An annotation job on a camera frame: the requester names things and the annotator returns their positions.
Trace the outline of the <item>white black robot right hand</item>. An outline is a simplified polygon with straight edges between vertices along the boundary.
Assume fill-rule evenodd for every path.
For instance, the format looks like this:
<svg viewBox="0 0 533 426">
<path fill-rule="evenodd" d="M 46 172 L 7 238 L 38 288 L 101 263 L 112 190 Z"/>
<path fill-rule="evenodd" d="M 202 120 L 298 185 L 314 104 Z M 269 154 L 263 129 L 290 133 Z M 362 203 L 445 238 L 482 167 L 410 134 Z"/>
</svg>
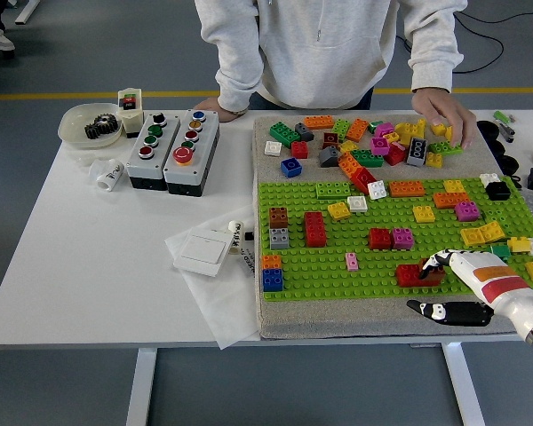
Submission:
<svg viewBox="0 0 533 426">
<path fill-rule="evenodd" d="M 445 249 L 430 256 L 420 276 L 441 265 L 450 267 L 479 300 L 441 304 L 409 300 L 411 309 L 436 323 L 462 327 L 486 326 L 493 315 L 501 315 L 533 345 L 533 289 L 505 262 L 488 252 Z"/>
</svg>

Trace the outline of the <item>person's left hand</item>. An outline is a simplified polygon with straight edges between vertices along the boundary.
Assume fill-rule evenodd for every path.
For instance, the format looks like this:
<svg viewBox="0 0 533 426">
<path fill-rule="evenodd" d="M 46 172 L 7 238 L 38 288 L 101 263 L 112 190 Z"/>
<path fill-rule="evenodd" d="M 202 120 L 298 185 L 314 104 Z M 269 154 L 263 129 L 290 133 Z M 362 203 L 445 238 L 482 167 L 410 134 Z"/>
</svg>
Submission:
<svg viewBox="0 0 533 426">
<path fill-rule="evenodd" d="M 462 106 L 448 91 L 439 88 L 421 88 L 414 91 L 411 105 L 434 125 L 445 119 L 452 127 L 450 143 L 467 149 L 476 137 L 476 116 Z"/>
</svg>

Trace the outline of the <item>person's right hand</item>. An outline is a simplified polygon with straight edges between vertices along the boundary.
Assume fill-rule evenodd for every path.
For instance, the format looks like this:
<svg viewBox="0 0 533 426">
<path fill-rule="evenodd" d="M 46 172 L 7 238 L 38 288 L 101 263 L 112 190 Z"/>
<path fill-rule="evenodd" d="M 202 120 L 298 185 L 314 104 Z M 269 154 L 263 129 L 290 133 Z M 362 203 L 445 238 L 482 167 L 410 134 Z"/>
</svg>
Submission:
<svg viewBox="0 0 533 426">
<path fill-rule="evenodd" d="M 219 104 L 218 97 L 209 97 L 194 106 L 195 110 L 213 111 L 218 114 L 220 122 L 232 122 L 233 120 L 245 115 L 247 109 L 238 112 L 231 112 Z"/>
</svg>

